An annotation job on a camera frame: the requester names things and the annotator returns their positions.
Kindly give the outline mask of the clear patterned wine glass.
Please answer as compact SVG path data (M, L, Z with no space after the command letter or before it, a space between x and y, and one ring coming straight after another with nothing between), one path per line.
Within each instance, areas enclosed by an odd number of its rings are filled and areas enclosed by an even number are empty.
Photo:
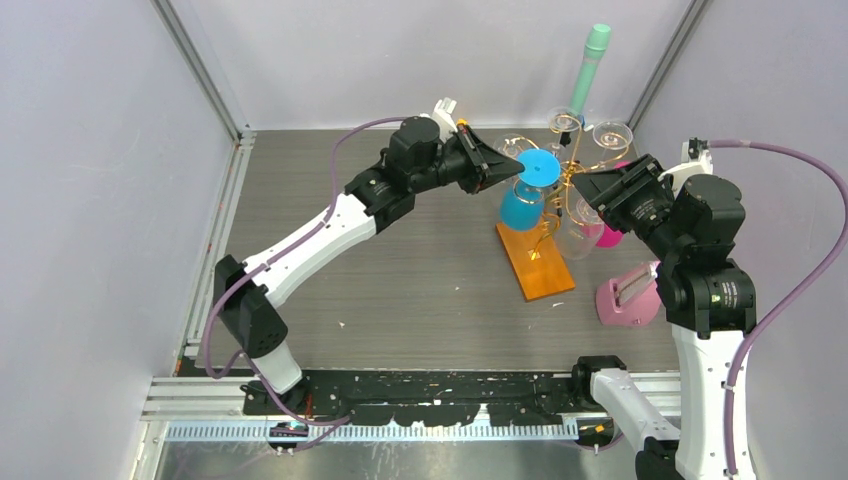
M579 194L574 194L564 204L554 241L565 259L580 260L589 255L604 228L597 212Z

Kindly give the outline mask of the blue plastic wine glass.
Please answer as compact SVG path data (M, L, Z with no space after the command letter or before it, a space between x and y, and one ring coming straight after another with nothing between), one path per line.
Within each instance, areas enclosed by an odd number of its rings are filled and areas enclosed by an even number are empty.
M530 149L517 156L524 168L505 191L499 207L501 222L524 232L538 224L546 203L547 189L557 183L561 166L555 155L543 149Z

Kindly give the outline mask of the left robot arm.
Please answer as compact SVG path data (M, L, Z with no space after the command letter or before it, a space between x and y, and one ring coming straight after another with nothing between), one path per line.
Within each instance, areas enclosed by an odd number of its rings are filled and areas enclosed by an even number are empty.
M280 412L298 412L307 398L301 368L287 344L279 307L310 276L353 246L410 213L417 195L456 184L474 195L524 172L517 160L486 144L466 124L432 116L392 118L396 130L377 162L343 188L314 219L268 249L214 269L207 324L221 320Z

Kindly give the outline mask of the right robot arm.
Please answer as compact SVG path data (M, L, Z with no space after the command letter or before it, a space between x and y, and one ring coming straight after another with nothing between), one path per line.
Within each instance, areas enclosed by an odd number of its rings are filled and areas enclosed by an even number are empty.
M679 358L680 421L670 423L615 356L578 360L572 400L609 414L641 479L753 478L746 429L726 430L744 421L745 409L724 408L726 394L744 393L735 355L756 324L753 282L730 256L745 218L738 187L709 173L664 173L648 155L572 182L608 226L635 234L657 257L657 291Z

